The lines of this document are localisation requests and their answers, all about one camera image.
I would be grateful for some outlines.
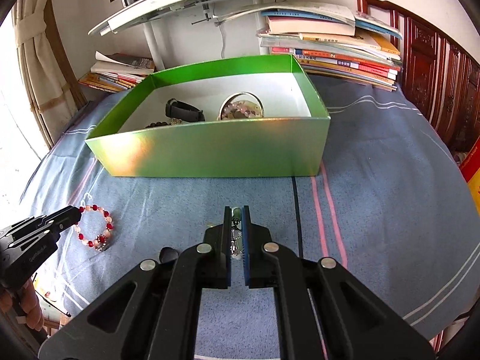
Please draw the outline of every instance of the human hand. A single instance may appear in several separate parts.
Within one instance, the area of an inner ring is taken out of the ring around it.
[[[44,323],[42,309],[38,304],[37,294],[31,279],[23,285],[20,306],[26,314],[26,324],[30,329],[35,329],[39,332]],[[0,294],[0,309],[2,312],[7,312],[12,307],[13,301],[10,294],[4,291]]]

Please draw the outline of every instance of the blue bedsheet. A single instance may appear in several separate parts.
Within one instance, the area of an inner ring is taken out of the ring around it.
[[[479,287],[480,220],[465,181],[400,91],[311,79],[332,120],[318,176],[296,178],[304,256],[335,257],[430,339]],[[40,270],[73,315],[141,260],[157,258],[163,246],[183,250],[200,242],[208,225],[221,223],[225,205],[249,205],[253,222],[298,252],[291,178],[110,176],[83,140],[122,96],[79,115],[21,201],[26,215],[82,202],[113,217],[107,251],[85,247],[70,229]],[[104,225],[95,214],[81,222],[90,239]],[[201,359],[279,357],[272,291],[244,287],[242,261],[232,260],[231,289],[203,292],[195,353]]]

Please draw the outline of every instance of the beige curtain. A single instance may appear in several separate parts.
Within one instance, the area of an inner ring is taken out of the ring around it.
[[[81,92],[71,86],[78,83],[67,82],[52,51],[46,35],[45,18],[54,16],[52,11],[51,15],[45,15],[44,18],[47,1],[50,3],[50,0],[17,0],[12,17],[20,72],[30,99],[30,108],[46,144],[51,148],[65,125],[86,101],[84,97],[75,101],[72,89],[76,95]]]

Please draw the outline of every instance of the red and pink beaded bracelet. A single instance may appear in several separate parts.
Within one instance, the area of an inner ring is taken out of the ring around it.
[[[97,251],[104,251],[107,246],[107,240],[111,237],[111,233],[113,230],[112,218],[110,217],[110,213],[107,210],[104,210],[103,207],[98,207],[96,204],[92,204],[91,206],[86,205],[85,207],[79,207],[78,209],[80,210],[80,212],[98,211],[103,214],[103,217],[106,221],[106,229],[102,234],[97,235],[97,238],[92,241],[86,239],[85,236],[81,233],[81,228],[80,226],[78,226],[78,223],[75,223],[73,225],[73,228],[78,233],[78,239],[82,241],[83,245],[86,245],[90,248],[94,247]]]

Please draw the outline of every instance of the wooden bed headboard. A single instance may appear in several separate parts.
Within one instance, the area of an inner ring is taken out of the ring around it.
[[[405,97],[430,121],[451,151],[469,151],[480,135],[480,68],[475,59],[442,30],[389,1],[357,0],[357,9],[390,12],[390,25],[403,20],[400,85]]]

